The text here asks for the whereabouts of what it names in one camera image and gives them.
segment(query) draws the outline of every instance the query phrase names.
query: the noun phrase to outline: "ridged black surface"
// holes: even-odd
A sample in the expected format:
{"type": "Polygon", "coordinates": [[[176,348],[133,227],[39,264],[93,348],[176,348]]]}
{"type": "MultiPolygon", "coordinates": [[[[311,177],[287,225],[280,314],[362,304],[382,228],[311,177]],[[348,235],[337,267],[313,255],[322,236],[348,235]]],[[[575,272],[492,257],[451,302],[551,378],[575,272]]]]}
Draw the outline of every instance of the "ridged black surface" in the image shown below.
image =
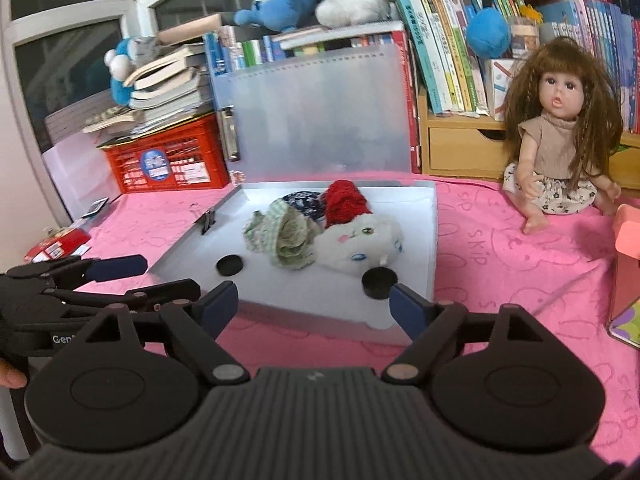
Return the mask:
{"type": "Polygon", "coordinates": [[[547,456],[482,449],[445,426],[419,390],[367,368],[265,368],[250,383],[214,389],[156,444],[101,456],[45,446],[18,478],[590,480],[603,468],[587,447],[547,456]]]}

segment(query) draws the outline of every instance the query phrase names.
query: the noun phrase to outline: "drawer handle cutout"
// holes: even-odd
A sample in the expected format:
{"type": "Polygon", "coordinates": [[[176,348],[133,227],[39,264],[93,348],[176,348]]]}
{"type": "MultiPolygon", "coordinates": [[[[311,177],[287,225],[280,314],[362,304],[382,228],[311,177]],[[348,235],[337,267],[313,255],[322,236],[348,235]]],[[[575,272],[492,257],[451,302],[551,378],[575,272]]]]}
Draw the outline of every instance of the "drawer handle cutout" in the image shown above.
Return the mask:
{"type": "Polygon", "coordinates": [[[489,139],[489,140],[506,140],[507,139],[506,133],[502,130],[481,130],[480,128],[478,128],[478,131],[485,139],[489,139]]]}

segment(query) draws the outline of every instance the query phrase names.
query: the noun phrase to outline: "doll's hair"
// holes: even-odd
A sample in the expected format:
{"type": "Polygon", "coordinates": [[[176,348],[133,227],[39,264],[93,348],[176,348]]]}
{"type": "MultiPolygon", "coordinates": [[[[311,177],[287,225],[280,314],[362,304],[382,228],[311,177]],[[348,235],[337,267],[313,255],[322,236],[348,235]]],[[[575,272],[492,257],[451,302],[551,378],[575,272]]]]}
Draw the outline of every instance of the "doll's hair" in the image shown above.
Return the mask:
{"type": "Polygon", "coordinates": [[[511,81],[504,110],[511,161],[516,162],[520,156],[518,125],[542,114],[538,93],[546,72],[576,76],[584,91],[584,104],[575,124],[575,156],[569,165],[570,187],[576,189],[585,175],[609,176],[609,157],[616,152],[622,136],[618,91],[602,64],[570,38],[555,38],[541,46],[511,81]]]}

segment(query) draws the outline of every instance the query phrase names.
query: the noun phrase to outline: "wooden drawer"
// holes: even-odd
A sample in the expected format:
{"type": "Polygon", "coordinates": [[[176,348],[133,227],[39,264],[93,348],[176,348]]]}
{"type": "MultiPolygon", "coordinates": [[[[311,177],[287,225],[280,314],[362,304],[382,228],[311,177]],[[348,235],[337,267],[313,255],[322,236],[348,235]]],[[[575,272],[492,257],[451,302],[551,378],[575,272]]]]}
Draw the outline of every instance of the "wooden drawer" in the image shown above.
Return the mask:
{"type": "Polygon", "coordinates": [[[622,187],[640,189],[640,148],[629,148],[609,159],[611,177],[622,187]]]}
{"type": "Polygon", "coordinates": [[[429,128],[430,168],[434,174],[502,178],[508,156],[499,130],[429,128]]]}

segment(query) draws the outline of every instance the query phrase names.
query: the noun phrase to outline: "blue round sticker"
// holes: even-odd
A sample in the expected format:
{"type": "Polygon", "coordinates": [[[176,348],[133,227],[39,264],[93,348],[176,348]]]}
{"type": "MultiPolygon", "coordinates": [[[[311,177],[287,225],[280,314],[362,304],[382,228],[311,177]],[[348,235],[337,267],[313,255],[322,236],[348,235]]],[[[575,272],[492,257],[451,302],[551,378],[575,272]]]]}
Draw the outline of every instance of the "blue round sticker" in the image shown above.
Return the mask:
{"type": "Polygon", "coordinates": [[[161,150],[148,150],[140,157],[143,173],[152,180],[164,180],[171,174],[171,165],[161,150]]]}

